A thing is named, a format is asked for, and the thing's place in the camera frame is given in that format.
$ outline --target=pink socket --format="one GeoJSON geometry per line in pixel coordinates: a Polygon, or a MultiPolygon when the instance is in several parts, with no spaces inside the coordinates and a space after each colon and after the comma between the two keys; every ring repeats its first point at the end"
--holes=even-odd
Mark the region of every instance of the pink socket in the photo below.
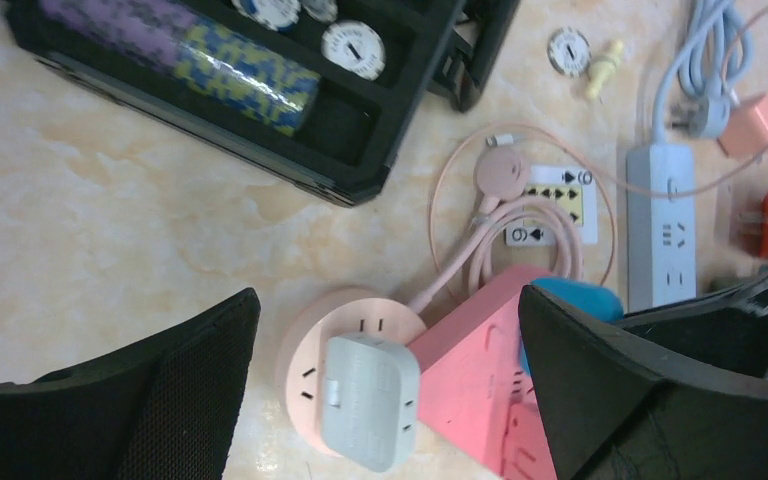
{"type": "Polygon", "coordinates": [[[550,275],[507,269],[409,346],[422,369],[420,421],[505,478],[550,478],[527,475],[553,470],[531,378],[520,367],[518,314],[522,287],[550,275]],[[510,422],[528,428],[514,431],[510,422]]]}

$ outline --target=pink charging cable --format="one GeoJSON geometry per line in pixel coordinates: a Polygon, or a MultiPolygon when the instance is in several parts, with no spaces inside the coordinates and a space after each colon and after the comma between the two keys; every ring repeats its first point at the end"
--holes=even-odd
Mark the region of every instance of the pink charging cable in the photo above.
{"type": "Polygon", "coordinates": [[[583,253],[578,229],[569,213],[552,200],[524,195],[530,171],[528,162],[506,147],[492,148],[481,156],[475,168],[475,183],[483,198],[476,216],[475,231],[434,283],[408,304],[411,310],[421,313],[433,296],[447,286],[467,263],[467,293],[475,294],[482,283],[493,278],[493,241],[506,227],[524,219],[545,226],[555,235],[558,255],[553,273],[581,279],[583,253]]]}

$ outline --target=white power strip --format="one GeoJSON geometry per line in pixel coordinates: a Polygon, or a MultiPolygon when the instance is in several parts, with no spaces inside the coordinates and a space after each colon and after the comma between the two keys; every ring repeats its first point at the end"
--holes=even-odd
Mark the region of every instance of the white power strip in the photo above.
{"type": "MultiPolygon", "coordinates": [[[[656,192],[694,188],[693,151],[647,145],[626,157],[629,183],[656,192]]],[[[628,307],[646,310],[696,296],[696,204],[693,197],[628,194],[628,307]]]]}

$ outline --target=white charger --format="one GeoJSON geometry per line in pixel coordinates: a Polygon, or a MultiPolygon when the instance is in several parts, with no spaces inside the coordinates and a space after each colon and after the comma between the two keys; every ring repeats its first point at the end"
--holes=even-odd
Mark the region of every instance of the white charger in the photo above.
{"type": "Polygon", "coordinates": [[[328,340],[322,439],[373,472],[403,463],[416,444],[419,362],[402,344],[355,332],[328,340]]]}

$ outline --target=blue and yellow chip roll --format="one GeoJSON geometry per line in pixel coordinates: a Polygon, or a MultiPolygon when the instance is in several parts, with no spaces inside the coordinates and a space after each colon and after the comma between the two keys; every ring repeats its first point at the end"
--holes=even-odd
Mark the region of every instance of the blue and yellow chip roll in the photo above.
{"type": "Polygon", "coordinates": [[[285,135],[301,127],[320,80],[316,72],[205,18],[180,40],[173,75],[285,135]]]}

